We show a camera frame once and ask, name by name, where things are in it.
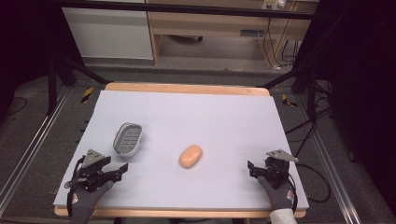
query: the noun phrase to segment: white paper sheet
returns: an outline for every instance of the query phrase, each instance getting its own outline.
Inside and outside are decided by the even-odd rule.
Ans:
[[[120,157],[112,146],[125,122],[140,124],[144,132],[132,158]],[[204,154],[185,169],[178,158],[190,145],[200,146]],[[290,153],[272,97],[102,91],[55,205],[66,205],[64,183],[90,148],[111,156],[104,171],[129,163],[129,171],[105,194],[100,207],[159,209],[270,208],[264,189],[249,176],[248,161],[264,167],[267,151],[282,148]],[[290,174],[298,208],[307,208],[293,162]]]

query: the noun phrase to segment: white sleeve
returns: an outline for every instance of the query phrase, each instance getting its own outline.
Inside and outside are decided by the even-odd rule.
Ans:
[[[272,224],[296,224],[293,211],[290,208],[277,209],[270,214]]]

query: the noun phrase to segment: white panel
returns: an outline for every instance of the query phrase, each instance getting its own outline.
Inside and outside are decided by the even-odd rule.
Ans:
[[[125,122],[144,129],[139,151],[128,159],[112,146]],[[178,158],[194,144],[204,154],[185,169]],[[66,204],[64,183],[90,148],[112,157],[105,171],[129,163],[129,171],[99,206],[162,209],[269,209],[264,189],[249,176],[248,160],[263,167],[267,151],[290,153],[272,97],[102,91],[55,205]],[[298,207],[308,207],[294,163],[290,174]]]
[[[142,0],[124,1],[144,3]],[[153,59],[146,12],[63,8],[83,57]]]

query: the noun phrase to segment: gloved hand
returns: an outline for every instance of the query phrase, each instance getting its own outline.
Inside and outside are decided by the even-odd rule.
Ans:
[[[279,188],[273,189],[264,176],[259,176],[257,179],[267,192],[273,211],[292,207],[294,194],[288,182],[284,182]]]
[[[88,192],[78,186],[73,194],[71,224],[87,224],[99,199],[113,187],[113,181],[107,181],[101,188]]]

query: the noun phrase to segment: orange oval object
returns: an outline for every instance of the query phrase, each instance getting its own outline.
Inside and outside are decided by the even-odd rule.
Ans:
[[[203,151],[200,147],[192,145],[188,147],[181,155],[178,161],[184,168],[191,168],[201,158]]]

